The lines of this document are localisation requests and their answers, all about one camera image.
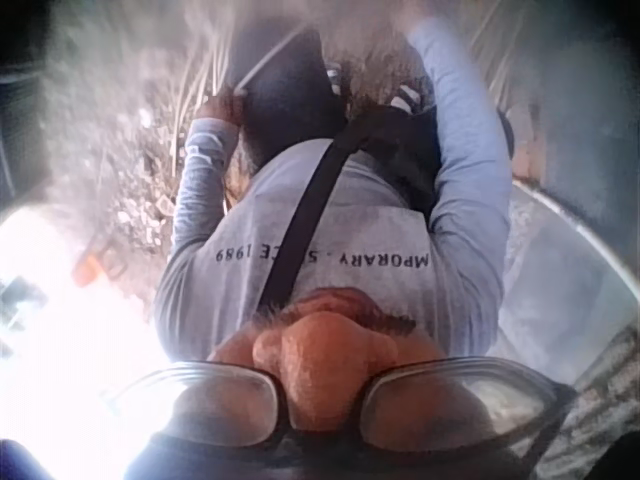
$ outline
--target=person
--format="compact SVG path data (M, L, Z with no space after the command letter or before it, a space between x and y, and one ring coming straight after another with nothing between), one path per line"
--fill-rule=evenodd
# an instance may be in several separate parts
M193 121L154 319L169 357L190 362L162 378L204 379L175 401L165 429L173 440L187 441L189 452L202 444L272 445L286 425L316 434L317 446L323 434L334 439L354 418L362 423L356 436L378 453L459 448L495 436L493 417L478 396L442 372L504 368L498 378L534 378L499 362L465 363L484 355L497 334L509 150L483 80L453 29L429 2L402 5L394 24L422 59L435 107L424 110L418 92L402 88L385 108L407 111L390 115L417 129L411 152L372 136L349 156L328 199L308 193L319 186L314 173L340 150L339 139L353 137L342 133L351 127L312 28L295 37L245 95L228 89ZM272 19L241 33L229 83L237 85L295 26ZM225 216L223 176L241 131L254 176ZM415 168L403 174L398 165ZM300 268L292 266L296 239L287 239L288 227L310 216L302 204L323 200ZM278 301L265 293L292 272L295 282ZM447 363L451 358L462 360ZM188 374L185 365L193 369ZM424 379L434 368L441 373ZM396 381L414 374L422 380ZM385 390L390 379L394 388ZM363 393L369 387L375 402ZM173 440L171 449L177 448ZM283 458L263 458L262 447L260 461ZM168 447L160 448L164 460L146 454L136 464L140 478L152 478L141 473L152 466L167 478L175 473ZM298 445L296 452L304 450ZM181 455L187 476L196 478L198 462Z

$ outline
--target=black shoulder strap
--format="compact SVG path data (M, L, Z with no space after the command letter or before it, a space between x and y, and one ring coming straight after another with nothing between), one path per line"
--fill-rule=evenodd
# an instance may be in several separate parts
M320 218L347 159L370 138L401 144L408 116L392 107L377 107L354 120L326 151L298 204L285 233L258 309L284 308L311 245Z

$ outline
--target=nose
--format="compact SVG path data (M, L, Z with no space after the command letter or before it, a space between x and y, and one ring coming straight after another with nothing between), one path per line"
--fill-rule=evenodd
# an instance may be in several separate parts
M328 312L265 335L254 348L256 366L280 378L294 428L307 431L340 428L367 379L396 358L389 337Z

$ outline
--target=glasses frame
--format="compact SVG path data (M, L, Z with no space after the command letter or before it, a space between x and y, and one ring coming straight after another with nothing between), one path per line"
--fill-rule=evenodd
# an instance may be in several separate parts
M314 455L314 452L329 446L333 450L348 452L348 467L357 471L380 472L397 468L420 468L434 464L462 461L482 454L501 451L538 434L533 439L527 453L521 458L522 467L527 472L533 471L535 465L549 448L558 434L570 407L577 397L577 392L567 386L554 382L543 375L507 360L489 357L468 357L437 360L392 368L369 379L361 388L349 413L345 425L336 432L318 433L296 430L289 418L289 406L286 392L280 380L274 375L247 367L239 367L215 362L184 362L174 364L162 372L156 372L144 377L135 385L123 390L113 397L110 402L112 408L117 400L133 388L139 388L145 383L157 383L159 379L175 374L179 370L193 370L209 368L224 368L233 372L251 372L269 382L276 394L277 418L271 435L263 442L249 447L219 447L208 444L194 443L188 440L157 433L152 441L164 448L187 449L218 458L221 462L258 463L270 468L286 468L304 463L304 457ZM482 440L473 445L465 445L447 450L427 452L394 452L367 443L360 431L362 410L369 395L380 385L394 379L418 374L452 374L452 373L482 373L487 377L495 376L501 381L508 380L513 385L524 386L523 390L536 389L540 395L547 396L540 415L528 422L515 427L513 430ZM285 443L294 445L290 454L276 454L279 447Z

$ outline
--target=eyeglasses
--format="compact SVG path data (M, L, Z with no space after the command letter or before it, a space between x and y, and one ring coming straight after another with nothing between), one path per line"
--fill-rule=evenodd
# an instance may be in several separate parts
M504 360L404 366L362 387L344 426L331 434L331 448L348 451L356 468L419 466L496 451L533 467L575 396L572 388ZM296 430L276 377L230 365L176 364L127 388L112 406L148 433L162 430L163 437L206 446L212 455L270 465L301 455L304 449L292 449L292 439L314 436Z

